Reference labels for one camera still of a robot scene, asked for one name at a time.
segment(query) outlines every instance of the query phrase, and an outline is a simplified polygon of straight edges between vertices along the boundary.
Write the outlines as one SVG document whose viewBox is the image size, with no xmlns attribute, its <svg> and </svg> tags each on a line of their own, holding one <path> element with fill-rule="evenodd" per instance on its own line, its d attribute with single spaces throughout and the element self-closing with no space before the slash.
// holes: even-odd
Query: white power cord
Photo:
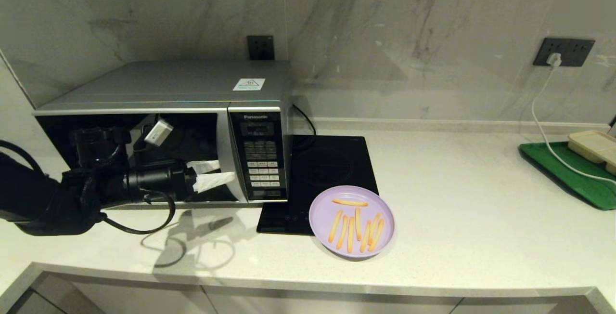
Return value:
<svg viewBox="0 0 616 314">
<path fill-rule="evenodd" d="M 588 177 L 588 178 L 592 178 L 594 180 L 600 180 L 600 181 L 603 181 L 603 182 L 608 182 L 608 183 L 612 183 L 612 184 L 616 185 L 616 181 L 614 181 L 614 180 L 611 180 L 611 179 L 608 179 L 608 178 L 603 178 L 603 177 L 598 177 L 598 176 L 593 176 L 591 174 L 587 174 L 587 173 L 584 173 L 582 171 L 578 171 L 577 169 L 574 169 L 573 167 L 571 167 L 563 159 L 561 159 L 561 157 L 558 156 L 554 152 L 552 147 L 550 146 L 550 142 L 548 141 L 548 136 L 545 135 L 545 132 L 543 131 L 543 128 L 541 127 L 541 123 L 539 123 L 539 120 L 537 119 L 537 115 L 535 115 L 535 102 L 537 101 L 539 96 L 541 96 L 541 94 L 543 93 L 545 88 L 547 88 L 548 84 L 550 83 L 550 79 L 552 79 L 552 74 L 554 74 L 554 71 L 556 71 L 556 69 L 558 68 L 558 66 L 561 65 L 561 63 L 562 63 L 562 60 L 561 60 L 560 53 L 552 53 L 548 57 L 548 64 L 550 64 L 550 66 L 552 66 L 552 68 L 550 68 L 550 74 L 548 74 L 548 77 L 545 79 L 545 83 L 543 84 L 543 88 L 541 88 L 541 90 L 539 90 L 539 93 L 537 93 L 537 95 L 535 95 L 535 98 L 533 99 L 533 103 L 530 105 L 530 112 L 532 112 L 532 114 L 533 114 L 533 119 L 535 119 L 535 124 L 537 124 L 537 127 L 539 127 L 539 131 L 541 131 L 541 135 L 543 136 L 543 140 L 545 141 L 545 145 L 547 145 L 548 150 L 550 150 L 550 153 L 552 153 L 552 155 L 555 158 L 557 158 L 557 160 L 559 160 L 563 165 L 565 165 L 565 167 L 567 167 L 568 169 L 576 172 L 577 174 L 579 174 L 581 176 L 585 176 L 585 177 Z"/>
</svg>

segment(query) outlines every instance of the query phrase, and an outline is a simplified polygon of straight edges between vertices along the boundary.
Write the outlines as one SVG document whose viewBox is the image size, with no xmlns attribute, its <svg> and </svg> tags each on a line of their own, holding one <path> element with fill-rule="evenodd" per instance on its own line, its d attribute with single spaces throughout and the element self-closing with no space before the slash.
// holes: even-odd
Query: cabinet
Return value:
<svg viewBox="0 0 616 314">
<path fill-rule="evenodd" d="M 62 310 L 64 314 L 103 314 L 88 297 L 69 281 L 53 273 L 44 273 L 31 285 L 37 294 Z"/>
<path fill-rule="evenodd" d="M 218 314 L 387 313 L 449 314 L 455 297 L 343 294 L 336 292 L 206 287 Z"/>
<path fill-rule="evenodd" d="M 199 286 L 73 281 L 106 314 L 216 314 Z"/>
<path fill-rule="evenodd" d="M 596 314 L 584 296 L 521 299 L 465 298 L 451 314 Z"/>
<path fill-rule="evenodd" d="M 32 289 L 27 290 L 7 314 L 64 314 Z"/>
</svg>

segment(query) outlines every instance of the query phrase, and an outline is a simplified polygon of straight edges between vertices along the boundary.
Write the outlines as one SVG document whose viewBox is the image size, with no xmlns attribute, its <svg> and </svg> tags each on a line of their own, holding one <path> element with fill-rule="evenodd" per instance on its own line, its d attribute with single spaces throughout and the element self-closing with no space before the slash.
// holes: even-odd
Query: food stick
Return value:
<svg viewBox="0 0 616 314">
<path fill-rule="evenodd" d="M 376 231 L 376 224 L 379 222 L 379 218 L 381 218 L 381 213 L 377 213 L 374 220 L 372 220 L 372 226 L 370 226 L 370 236 L 368 237 L 368 244 L 371 246 L 374 241 L 374 232 Z"/>
<path fill-rule="evenodd" d="M 348 228 L 347 217 L 346 215 L 343 215 L 343 233 L 340 235 L 340 238 L 338 239 L 338 243 L 336 244 L 336 249 L 340 249 L 343 246 L 343 241 L 345 240 L 345 237 L 346 237 L 347 228 Z"/>
<path fill-rule="evenodd" d="M 332 200 L 332 202 L 337 204 L 344 204 L 345 206 L 358 206 L 358 207 L 366 207 L 368 206 L 367 202 L 359 202 L 359 201 L 347 201 L 347 200 Z"/>
<path fill-rule="evenodd" d="M 361 218 L 359 207 L 355 208 L 355 232 L 357 235 L 357 241 L 361 241 Z"/>
<path fill-rule="evenodd" d="M 332 230 L 330 231 L 330 237 L 327 239 L 328 242 L 333 242 L 334 237 L 336 237 L 336 230 L 338 229 L 338 223 L 340 222 L 340 217 L 343 215 L 343 210 L 340 209 L 338 214 L 336 214 L 336 218 L 334 219 L 334 224 L 332 225 Z"/>
<path fill-rule="evenodd" d="M 370 239 L 370 223 L 371 221 L 368 220 L 366 222 L 366 229 L 363 231 L 363 240 L 361 241 L 361 246 L 359 247 L 359 251 L 363 252 L 364 250 L 366 250 L 366 245 L 368 244 L 368 239 Z"/>
<path fill-rule="evenodd" d="M 347 251 L 353 252 L 353 230 L 355 227 L 355 217 L 350 217 L 348 220 L 348 245 Z"/>
<path fill-rule="evenodd" d="M 383 219 L 379 220 L 379 228 L 376 231 L 376 237 L 374 237 L 374 240 L 372 240 L 372 245 L 370 246 L 370 248 L 368 248 L 369 252 L 374 250 L 374 248 L 376 247 L 376 244 L 378 244 L 379 238 L 381 238 L 381 232 L 383 232 L 383 225 L 384 224 L 385 224 L 385 220 L 383 220 Z"/>
</svg>

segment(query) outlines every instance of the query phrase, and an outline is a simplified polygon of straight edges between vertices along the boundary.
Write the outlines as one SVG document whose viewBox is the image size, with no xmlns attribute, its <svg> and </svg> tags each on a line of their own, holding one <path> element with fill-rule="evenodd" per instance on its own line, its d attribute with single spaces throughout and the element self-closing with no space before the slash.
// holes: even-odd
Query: warning label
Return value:
<svg viewBox="0 0 616 314">
<path fill-rule="evenodd" d="M 261 90 L 263 84 L 266 83 L 264 78 L 242 78 L 237 81 L 235 84 L 235 88 L 233 88 L 234 92 L 249 92 L 249 91 L 257 91 Z"/>
</svg>

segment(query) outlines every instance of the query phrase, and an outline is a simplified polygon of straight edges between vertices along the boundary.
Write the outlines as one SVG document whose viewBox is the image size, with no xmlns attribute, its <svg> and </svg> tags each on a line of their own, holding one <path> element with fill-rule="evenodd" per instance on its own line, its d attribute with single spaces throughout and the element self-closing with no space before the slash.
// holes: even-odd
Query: plate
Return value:
<svg viewBox="0 0 616 314">
<path fill-rule="evenodd" d="M 345 204 L 335 203 L 333 200 L 362 202 L 363 204 L 367 204 L 367 206 L 348 206 Z M 350 220 L 351 217 L 355 217 L 357 207 L 360 209 L 362 238 L 365 235 L 367 221 L 374 220 L 376 215 L 381 213 L 381 218 L 379 218 L 379 220 L 383 219 L 384 223 L 381 235 L 376 243 L 376 247 L 372 251 L 368 251 L 368 246 L 366 246 L 365 250 L 361 252 L 361 241 L 357 241 L 356 228 L 354 228 L 353 245 L 351 251 L 348 252 L 348 231 L 345 239 L 343 239 L 341 248 L 337 249 L 337 243 L 343 233 L 343 216 L 346 215 L 347 220 Z M 342 211 L 342 215 L 336 225 L 335 237 L 333 241 L 330 242 L 329 237 L 332 232 L 332 226 L 336 221 L 336 216 L 339 211 Z M 381 250 L 383 250 L 383 248 L 385 248 L 385 246 L 387 246 L 387 244 L 389 244 L 391 237 L 394 235 L 394 215 L 392 215 L 387 204 L 377 194 L 358 186 L 335 186 L 323 191 L 312 202 L 310 212 L 308 213 L 308 219 L 310 221 L 312 232 L 314 232 L 314 235 L 326 248 L 338 255 L 351 257 L 354 259 L 363 259 L 365 257 L 378 254 Z"/>
</svg>

